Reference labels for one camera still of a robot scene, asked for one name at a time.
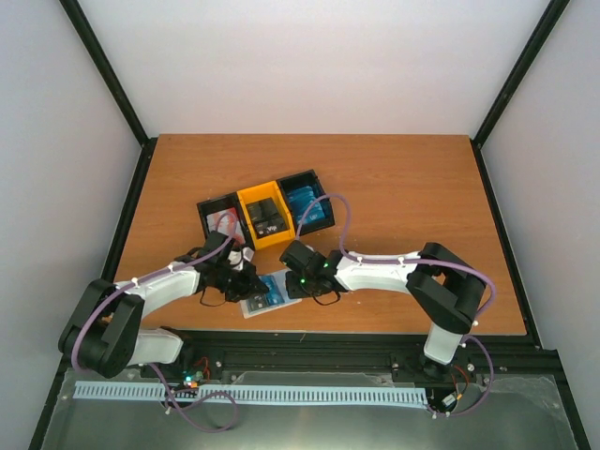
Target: yellow storage bin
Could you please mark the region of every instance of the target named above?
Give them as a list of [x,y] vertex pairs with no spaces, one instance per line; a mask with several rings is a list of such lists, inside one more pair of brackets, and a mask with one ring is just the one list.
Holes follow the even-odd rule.
[[[244,211],[244,217],[246,218],[255,249],[260,250],[261,248],[273,246],[274,244],[279,244],[280,242],[292,241],[294,239],[295,231],[292,222],[292,215],[290,214],[290,210],[288,209],[288,206],[281,195],[277,181],[270,181],[262,185],[238,190],[237,196],[239,198],[240,205],[242,206],[242,210]],[[275,203],[275,206],[288,229],[284,232],[276,232],[275,234],[258,238],[256,232],[254,231],[254,227],[252,226],[247,205],[269,198],[273,199],[273,202]]]

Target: black bracket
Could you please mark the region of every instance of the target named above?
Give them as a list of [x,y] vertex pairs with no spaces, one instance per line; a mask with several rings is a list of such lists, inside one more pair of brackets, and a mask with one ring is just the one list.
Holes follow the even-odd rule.
[[423,355],[422,345],[417,345],[412,352],[393,352],[390,354],[392,382],[414,383],[416,386],[447,387],[448,385],[452,385],[451,368],[454,365],[464,368],[465,373],[470,377],[469,382],[474,381],[474,372],[467,370],[471,359],[468,353],[462,349],[457,351],[454,359],[447,366],[439,366],[438,370],[432,371],[427,367],[431,363]]
[[[114,284],[103,279],[96,279],[87,286],[58,340],[58,350],[70,357],[83,325],[115,289]],[[124,292],[102,311],[83,338],[78,353],[80,366],[91,368],[106,378],[119,374],[135,350],[143,303],[139,295]]]
[[[227,238],[228,236],[221,232],[210,232],[203,247],[195,247],[175,260],[181,263],[194,261],[215,251],[225,243]],[[196,293],[212,287],[225,295],[226,302],[237,303],[251,295],[269,292],[269,288],[256,275],[254,264],[243,261],[241,270],[230,264],[229,255],[234,245],[235,240],[231,240],[218,254],[194,265],[196,271],[200,273],[200,282]],[[243,259],[242,253],[240,248],[240,258]]]
[[[428,242],[420,257],[466,265],[446,247]],[[435,278],[444,275],[443,284]],[[409,274],[406,287],[429,318],[444,330],[457,335],[471,331],[485,283],[473,275],[447,267],[418,264]]]

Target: blue object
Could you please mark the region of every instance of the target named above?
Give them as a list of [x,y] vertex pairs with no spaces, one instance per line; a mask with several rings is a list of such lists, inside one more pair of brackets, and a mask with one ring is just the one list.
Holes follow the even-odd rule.
[[[314,190],[310,186],[303,186],[297,189],[291,190],[287,194],[290,200],[290,207],[292,209],[293,218],[296,222],[299,222],[302,215],[307,210],[308,206],[316,199]],[[315,204],[310,210],[305,219],[305,224],[316,222],[325,218],[325,213],[320,203]]]

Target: black metal frame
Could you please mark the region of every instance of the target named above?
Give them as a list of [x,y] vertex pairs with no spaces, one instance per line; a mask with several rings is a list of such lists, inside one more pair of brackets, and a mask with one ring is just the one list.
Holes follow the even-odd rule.
[[[77,30],[98,71],[104,78],[131,131],[142,148],[133,180],[121,212],[117,230],[112,240],[102,277],[113,280],[121,259],[131,221],[142,193],[143,182],[157,144],[157,138],[149,139],[133,110],[123,87],[118,81],[111,64],[77,0],[60,0],[73,26]],[[503,225],[502,215],[482,155],[482,148],[492,129],[500,119],[508,102],[525,77],[535,56],[542,48],[555,23],[560,19],[569,0],[550,0],[548,6],[532,32],[525,48],[511,70],[502,90],[493,102],[481,127],[472,139],[472,149],[489,207],[502,244],[502,251],[515,287],[518,304],[525,323],[526,336],[482,337],[496,369],[509,373],[538,373],[554,376],[559,387],[564,407],[569,416],[577,445],[581,449],[591,448],[578,416],[575,401],[564,376],[559,355],[555,351],[541,349],[540,337],[535,327],[532,311],[518,273],[517,263]],[[186,332],[193,342],[202,345],[206,354],[218,354],[222,359],[223,374],[235,374],[252,369],[290,371],[349,371],[373,372],[391,370],[391,360],[396,354],[414,352],[425,342],[425,335],[367,335],[367,334],[322,334],[322,333],[255,333],[255,332]],[[468,350],[478,367],[486,365],[478,350]],[[57,371],[48,401],[42,412],[30,449],[40,448],[50,421],[56,393],[63,380],[68,362],[61,363]]]

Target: small box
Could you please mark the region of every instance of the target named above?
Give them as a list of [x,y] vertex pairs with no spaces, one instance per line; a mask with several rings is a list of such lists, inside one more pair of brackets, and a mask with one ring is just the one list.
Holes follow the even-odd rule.
[[[293,227],[292,216],[290,215],[288,206],[281,195],[281,191],[279,190],[277,182],[270,181],[269,183],[264,183],[262,185],[238,190],[237,196],[240,200],[240,205],[242,206],[242,210],[244,211],[244,215],[246,217],[246,224],[249,225],[248,230],[252,236],[252,240],[254,241],[254,247],[257,250],[273,246],[274,244],[278,244],[280,242],[293,240],[295,236],[295,228]],[[278,215],[283,219],[285,230],[281,232],[273,232],[261,237],[258,235],[255,227],[252,226],[252,220],[250,218],[248,206],[266,199],[271,199],[275,204]]]
[[[285,200],[286,205],[288,206],[288,209],[292,215],[293,228],[295,231],[297,231],[299,218],[306,210],[306,207],[308,207],[308,204],[304,204],[303,209],[296,209],[291,202],[291,193],[299,188],[309,187],[312,190],[314,198],[317,199],[325,194],[323,186],[321,186],[321,182],[319,181],[319,177],[315,171],[300,172],[296,175],[279,178],[277,180],[277,184],[279,185],[279,189],[283,194],[283,199]],[[322,230],[323,228],[333,227],[336,224],[331,201],[329,199],[325,199],[320,201],[318,204],[321,206],[324,217],[310,223],[305,223],[300,231],[301,236],[307,233],[316,232],[317,230]]]
[[[217,220],[225,211],[231,211],[237,216],[238,224],[236,226],[235,240],[240,244],[247,244],[252,249],[256,249],[252,235],[248,230],[244,210],[235,192],[217,199],[198,203],[198,213],[200,214],[204,237],[216,229]],[[219,226],[219,231],[229,235],[232,231],[229,228],[229,222],[222,223]]]

